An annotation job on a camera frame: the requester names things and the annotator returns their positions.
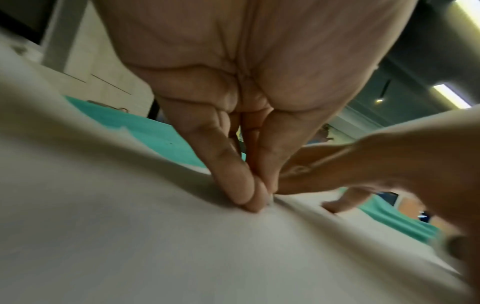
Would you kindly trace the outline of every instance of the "fluorescent light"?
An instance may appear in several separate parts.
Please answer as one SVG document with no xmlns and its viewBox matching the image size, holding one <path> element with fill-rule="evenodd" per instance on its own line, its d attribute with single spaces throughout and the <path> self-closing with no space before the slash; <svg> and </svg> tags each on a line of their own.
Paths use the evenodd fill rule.
<svg viewBox="0 0 480 304">
<path fill-rule="evenodd" d="M 461 10 L 480 29 L 480 1 L 479 0 L 456 0 Z"/>
<path fill-rule="evenodd" d="M 445 98 L 447 98 L 451 103 L 453 103 L 459 109 L 468 109 L 472 106 L 469 105 L 465 100 L 463 100 L 460 96 L 455 94 L 449 87 L 446 85 L 436 85 L 433 87 L 437 92 L 442 94 Z"/>
</svg>

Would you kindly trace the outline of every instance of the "ceiling light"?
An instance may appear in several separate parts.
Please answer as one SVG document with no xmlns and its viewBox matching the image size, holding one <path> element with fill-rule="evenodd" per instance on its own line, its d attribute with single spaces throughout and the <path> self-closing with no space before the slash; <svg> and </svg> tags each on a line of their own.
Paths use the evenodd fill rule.
<svg viewBox="0 0 480 304">
<path fill-rule="evenodd" d="M 468 109 L 471 108 L 472 106 L 469 105 L 465 100 L 463 100 L 460 96 L 455 94 L 454 91 L 452 91 L 449 87 L 446 85 L 436 85 L 433 87 L 433 89 L 445 98 L 447 98 L 451 103 L 453 103 L 457 108 L 459 109 Z"/>
<path fill-rule="evenodd" d="M 480 29 L 480 1 L 456 0 L 455 1 L 468 18 Z"/>
</svg>

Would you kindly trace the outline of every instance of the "white fabric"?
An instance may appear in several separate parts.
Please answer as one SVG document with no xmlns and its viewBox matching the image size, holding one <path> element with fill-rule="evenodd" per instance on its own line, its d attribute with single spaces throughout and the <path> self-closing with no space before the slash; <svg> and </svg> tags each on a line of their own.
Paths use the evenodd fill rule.
<svg viewBox="0 0 480 304">
<path fill-rule="evenodd" d="M 316 200 L 232 207 L 208 174 L 103 129 L 0 47 L 4 303 L 468 300 L 451 271 Z"/>
</svg>

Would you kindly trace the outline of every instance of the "ceiling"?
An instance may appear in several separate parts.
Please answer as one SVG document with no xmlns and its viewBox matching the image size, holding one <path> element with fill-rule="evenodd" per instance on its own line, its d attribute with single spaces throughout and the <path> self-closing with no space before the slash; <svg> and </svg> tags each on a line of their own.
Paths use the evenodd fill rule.
<svg viewBox="0 0 480 304">
<path fill-rule="evenodd" d="M 346 111 L 379 128 L 451 110 L 452 105 L 431 93 L 440 83 L 471 105 L 480 102 L 480 53 L 464 39 L 466 26 L 452 22 L 450 2 L 418 3 L 402 35 Z M 474 39 L 480 46 L 479 37 Z M 384 101 L 376 103 L 382 91 Z"/>
</svg>

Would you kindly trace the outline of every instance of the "hand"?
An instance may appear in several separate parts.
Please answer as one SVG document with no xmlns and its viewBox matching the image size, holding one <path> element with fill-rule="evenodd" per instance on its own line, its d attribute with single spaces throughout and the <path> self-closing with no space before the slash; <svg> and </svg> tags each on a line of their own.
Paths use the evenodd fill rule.
<svg viewBox="0 0 480 304">
<path fill-rule="evenodd" d="M 389 127 L 350 145 L 299 150 L 280 176 L 280 194 L 350 187 L 324 207 L 341 212 L 371 193 L 402 189 L 468 236 L 469 274 L 480 290 L 480 106 Z"/>
<path fill-rule="evenodd" d="M 364 86 L 416 0 L 95 4 L 119 58 L 220 187 L 259 211 L 282 165 Z M 247 163 L 228 140 L 239 126 Z"/>
</svg>

